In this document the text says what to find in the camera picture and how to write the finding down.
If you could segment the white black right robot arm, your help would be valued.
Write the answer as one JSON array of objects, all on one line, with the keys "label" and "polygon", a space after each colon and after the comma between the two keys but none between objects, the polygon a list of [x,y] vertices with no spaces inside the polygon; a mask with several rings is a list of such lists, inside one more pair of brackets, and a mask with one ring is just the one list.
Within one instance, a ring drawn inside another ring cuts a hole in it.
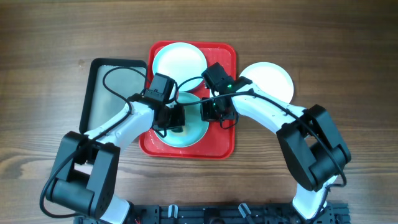
[{"label": "white black right robot arm", "polygon": [[256,84],[228,84],[218,95],[202,98],[200,104],[205,119],[247,116],[277,136],[297,182],[292,205],[304,220],[313,223],[321,217],[330,189],[347,184],[343,169],[351,153],[324,107],[306,109],[285,103]]}]

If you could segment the green yellow sponge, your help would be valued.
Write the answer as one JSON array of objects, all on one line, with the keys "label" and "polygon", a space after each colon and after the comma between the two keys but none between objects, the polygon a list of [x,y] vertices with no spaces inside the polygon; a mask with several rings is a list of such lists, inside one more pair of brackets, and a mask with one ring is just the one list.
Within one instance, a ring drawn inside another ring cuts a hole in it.
[{"label": "green yellow sponge", "polygon": [[170,128],[170,131],[174,132],[174,133],[182,133],[182,132],[184,132],[184,126],[172,127],[172,128]]}]

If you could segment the light blue far plate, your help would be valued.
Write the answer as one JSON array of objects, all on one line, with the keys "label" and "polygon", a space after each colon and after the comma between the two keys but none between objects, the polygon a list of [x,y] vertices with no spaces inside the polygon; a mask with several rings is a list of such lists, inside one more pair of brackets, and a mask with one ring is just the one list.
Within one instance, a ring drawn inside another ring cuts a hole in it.
[{"label": "light blue far plate", "polygon": [[160,73],[173,78],[177,85],[190,78],[200,77],[207,68],[203,52],[185,42],[176,42],[161,48],[152,62],[154,74]]}]

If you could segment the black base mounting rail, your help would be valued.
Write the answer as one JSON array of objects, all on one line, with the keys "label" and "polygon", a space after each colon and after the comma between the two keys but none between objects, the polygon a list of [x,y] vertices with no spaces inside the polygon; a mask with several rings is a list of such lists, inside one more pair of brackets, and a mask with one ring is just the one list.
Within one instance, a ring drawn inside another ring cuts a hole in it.
[{"label": "black base mounting rail", "polygon": [[126,223],[140,224],[208,224],[208,223],[256,223],[256,224],[350,224],[348,204],[328,202],[326,208],[314,220],[302,218],[289,203],[265,205],[177,206],[136,205]]}]

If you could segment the white plate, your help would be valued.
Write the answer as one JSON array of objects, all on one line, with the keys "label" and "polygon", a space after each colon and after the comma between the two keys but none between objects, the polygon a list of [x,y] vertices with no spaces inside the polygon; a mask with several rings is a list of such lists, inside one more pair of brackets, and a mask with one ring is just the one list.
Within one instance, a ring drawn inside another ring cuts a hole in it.
[{"label": "white plate", "polygon": [[280,66],[270,62],[257,62],[246,67],[239,75],[252,80],[262,91],[285,103],[294,96],[291,76]]}]

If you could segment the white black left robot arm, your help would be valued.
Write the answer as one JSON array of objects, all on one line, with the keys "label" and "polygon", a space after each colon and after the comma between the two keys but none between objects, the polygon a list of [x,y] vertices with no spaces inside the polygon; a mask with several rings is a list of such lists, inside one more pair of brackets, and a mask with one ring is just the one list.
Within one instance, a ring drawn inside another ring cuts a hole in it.
[{"label": "white black left robot arm", "polygon": [[183,106],[169,106],[166,95],[152,98],[135,94],[124,101],[124,108],[100,127],[85,134],[70,131],[64,135],[39,198],[46,216],[58,217],[45,208],[48,200],[72,210],[64,218],[131,221],[132,203],[114,195],[122,150],[150,129],[166,131],[184,125],[185,116]]}]

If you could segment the turquoise plate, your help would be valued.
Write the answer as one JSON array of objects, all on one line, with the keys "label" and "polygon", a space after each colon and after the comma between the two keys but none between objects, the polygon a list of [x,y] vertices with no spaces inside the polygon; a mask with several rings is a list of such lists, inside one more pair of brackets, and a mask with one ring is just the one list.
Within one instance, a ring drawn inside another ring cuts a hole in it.
[{"label": "turquoise plate", "polygon": [[156,136],[166,145],[172,147],[188,147],[201,140],[206,134],[209,122],[201,120],[200,105],[184,106],[185,126],[184,132],[174,133],[169,129],[166,137],[162,138],[156,133]]}]

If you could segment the black water tray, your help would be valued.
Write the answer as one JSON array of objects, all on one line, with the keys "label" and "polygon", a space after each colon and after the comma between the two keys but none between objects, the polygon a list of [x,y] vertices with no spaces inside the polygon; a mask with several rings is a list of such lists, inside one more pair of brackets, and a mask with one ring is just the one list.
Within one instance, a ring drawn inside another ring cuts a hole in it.
[{"label": "black water tray", "polygon": [[96,58],[92,61],[81,114],[79,132],[100,127],[118,114],[125,102],[109,92],[112,89],[124,98],[140,93],[145,81],[147,64],[143,60]]}]

